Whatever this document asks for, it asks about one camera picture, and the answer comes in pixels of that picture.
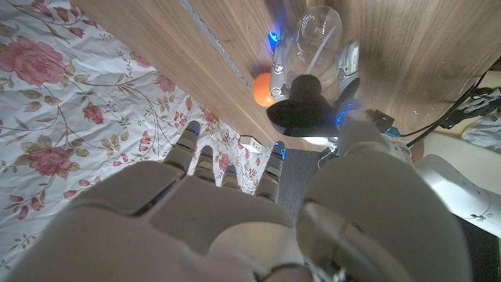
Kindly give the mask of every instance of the blue led light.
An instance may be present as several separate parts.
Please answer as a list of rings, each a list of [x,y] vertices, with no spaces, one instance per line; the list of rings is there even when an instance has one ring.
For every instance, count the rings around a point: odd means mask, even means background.
[[[274,41],[274,42],[278,42],[279,41],[279,35],[276,34],[275,32],[269,32],[269,37]]]
[[[272,52],[275,52],[276,43],[280,40],[279,35],[275,32],[269,32],[268,34],[269,47],[272,49]]]

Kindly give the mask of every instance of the plastic bottle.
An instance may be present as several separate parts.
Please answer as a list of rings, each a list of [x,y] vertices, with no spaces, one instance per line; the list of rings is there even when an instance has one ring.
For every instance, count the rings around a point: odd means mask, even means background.
[[[315,75],[322,92],[337,77],[342,25],[337,12],[326,5],[310,8],[297,24],[288,56],[286,84],[301,74]]]

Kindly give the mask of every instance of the white robotic hand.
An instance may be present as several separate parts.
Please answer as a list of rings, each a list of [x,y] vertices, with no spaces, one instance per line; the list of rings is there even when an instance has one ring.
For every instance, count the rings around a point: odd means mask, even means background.
[[[252,196],[231,165],[214,184],[209,147],[186,175],[192,121],[163,163],[134,164],[73,200],[9,280],[469,281],[455,219],[365,113],[350,113],[341,157],[312,180],[297,225],[276,204],[283,143]]]

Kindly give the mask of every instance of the wooden surface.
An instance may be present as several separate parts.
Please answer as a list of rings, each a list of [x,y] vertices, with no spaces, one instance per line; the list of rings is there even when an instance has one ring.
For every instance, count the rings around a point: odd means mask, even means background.
[[[363,101],[401,133],[436,121],[501,56],[501,2],[332,1],[361,45]]]
[[[270,146],[318,150],[280,136],[263,108],[221,58],[178,0],[77,0],[131,49],[242,135]],[[343,39],[361,44],[365,108],[396,119],[401,133],[439,118],[501,56],[501,2],[441,0],[189,0],[243,77],[268,69],[266,35],[293,27],[318,4],[333,6]]]
[[[129,48],[242,135],[266,146],[321,150],[280,135],[237,76],[177,0],[75,2]]]

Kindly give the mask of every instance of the floral fabric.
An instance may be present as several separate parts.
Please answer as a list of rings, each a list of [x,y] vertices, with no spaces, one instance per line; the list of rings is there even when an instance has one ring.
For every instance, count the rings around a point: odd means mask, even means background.
[[[211,146],[217,184],[233,163],[254,190],[270,148],[245,150],[72,3],[0,1],[0,280],[73,197],[136,161],[163,160],[191,120],[202,125],[194,159]]]

